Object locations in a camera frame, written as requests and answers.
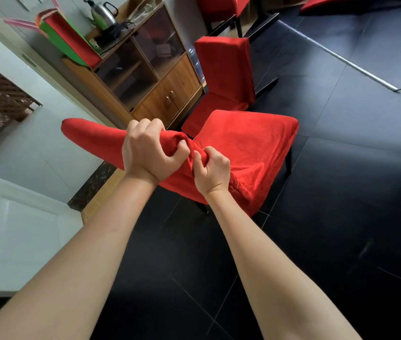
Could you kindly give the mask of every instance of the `person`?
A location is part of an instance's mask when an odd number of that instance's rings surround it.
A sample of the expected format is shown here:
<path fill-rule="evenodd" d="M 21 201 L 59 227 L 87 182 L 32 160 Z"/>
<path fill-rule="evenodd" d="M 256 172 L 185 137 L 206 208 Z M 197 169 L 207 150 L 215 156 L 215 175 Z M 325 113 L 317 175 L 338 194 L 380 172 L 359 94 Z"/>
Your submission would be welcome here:
<path fill-rule="evenodd" d="M 158 182 L 190 150 L 164 154 L 159 119 L 132 120 L 123 143 L 125 176 L 104 207 L 0 310 L 0 339 L 89 339 L 128 239 Z M 325 293 L 237 205 L 230 161 L 194 152 L 195 185 L 215 213 L 265 339 L 360 339 Z"/>

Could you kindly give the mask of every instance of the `wooden cabinet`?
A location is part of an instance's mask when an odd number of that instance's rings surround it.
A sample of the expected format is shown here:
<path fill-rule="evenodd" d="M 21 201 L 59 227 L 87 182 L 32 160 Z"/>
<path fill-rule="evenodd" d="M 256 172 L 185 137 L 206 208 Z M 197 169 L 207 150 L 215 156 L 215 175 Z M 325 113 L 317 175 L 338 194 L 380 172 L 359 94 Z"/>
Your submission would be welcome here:
<path fill-rule="evenodd" d="M 91 70 L 63 61 L 123 122 L 159 118 L 175 127 L 202 95 L 203 86 L 162 0 L 147 18 L 105 51 Z M 125 3 L 118 19 L 132 12 Z M 97 32 L 87 35 L 91 39 Z"/>

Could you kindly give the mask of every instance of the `metal pole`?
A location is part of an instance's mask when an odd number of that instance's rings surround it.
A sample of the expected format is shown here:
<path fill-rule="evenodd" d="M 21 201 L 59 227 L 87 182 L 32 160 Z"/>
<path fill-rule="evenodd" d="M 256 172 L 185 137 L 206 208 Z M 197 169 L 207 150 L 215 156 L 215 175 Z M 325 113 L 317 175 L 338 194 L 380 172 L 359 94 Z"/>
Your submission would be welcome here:
<path fill-rule="evenodd" d="M 338 55 L 337 53 L 335 53 L 334 51 L 329 50 L 327 47 L 321 45 L 320 43 L 316 42 L 315 40 L 313 40 L 312 38 L 309 38 L 308 36 L 302 34 L 301 32 L 295 30 L 293 27 L 287 25 L 286 23 L 282 22 L 281 20 L 278 20 L 278 22 L 280 22 L 282 25 L 284 25 L 286 28 L 288 28 L 289 30 L 291 30 L 292 32 L 296 33 L 297 35 L 299 35 L 300 37 L 304 38 L 305 40 L 307 40 L 308 42 L 311 42 L 312 44 L 315 44 L 316 46 L 318 46 L 320 49 L 322 49 L 323 51 L 328 52 L 328 54 L 330 54 L 331 56 L 336 57 L 337 59 L 339 59 L 340 61 L 344 62 L 345 64 L 348 64 L 351 68 L 355 68 L 358 72 L 368 76 L 369 78 L 371 78 L 372 80 L 378 82 L 381 85 L 384 85 L 387 89 L 390 89 L 393 92 L 397 92 L 400 89 L 391 85 L 390 83 L 386 82 L 385 80 L 380 79 L 378 76 L 375 76 L 374 74 L 368 72 L 367 70 L 361 68 L 360 66 L 357 66 L 356 64 L 354 64 L 353 62 L 350 62 L 348 59 Z"/>

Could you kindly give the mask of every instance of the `person's left hand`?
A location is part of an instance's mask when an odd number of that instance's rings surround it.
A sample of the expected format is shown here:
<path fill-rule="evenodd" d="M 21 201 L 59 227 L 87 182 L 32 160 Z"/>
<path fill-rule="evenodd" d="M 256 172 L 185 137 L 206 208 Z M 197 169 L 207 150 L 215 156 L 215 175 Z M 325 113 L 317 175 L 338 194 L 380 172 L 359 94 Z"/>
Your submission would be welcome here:
<path fill-rule="evenodd" d="M 160 119 L 130 121 L 122 147 L 126 175 L 157 185 L 180 168 L 190 149 L 181 140 L 175 154 L 166 156 L 160 143 L 160 132 L 164 130 Z"/>

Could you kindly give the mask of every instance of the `stainless steel kettle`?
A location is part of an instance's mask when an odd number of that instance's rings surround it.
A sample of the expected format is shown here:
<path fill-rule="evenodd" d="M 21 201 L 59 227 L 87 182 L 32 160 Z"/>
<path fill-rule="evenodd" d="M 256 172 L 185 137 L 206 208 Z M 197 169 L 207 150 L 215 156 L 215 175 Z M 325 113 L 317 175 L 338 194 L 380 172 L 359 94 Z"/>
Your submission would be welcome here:
<path fill-rule="evenodd" d="M 109 2 L 96 4 L 93 0 L 84 0 L 84 2 L 89 4 L 90 13 L 92 13 L 93 20 L 99 29 L 105 31 L 117 25 L 115 17 L 118 15 L 118 9 L 113 4 Z M 106 7 L 107 4 L 115 9 L 115 14 Z"/>

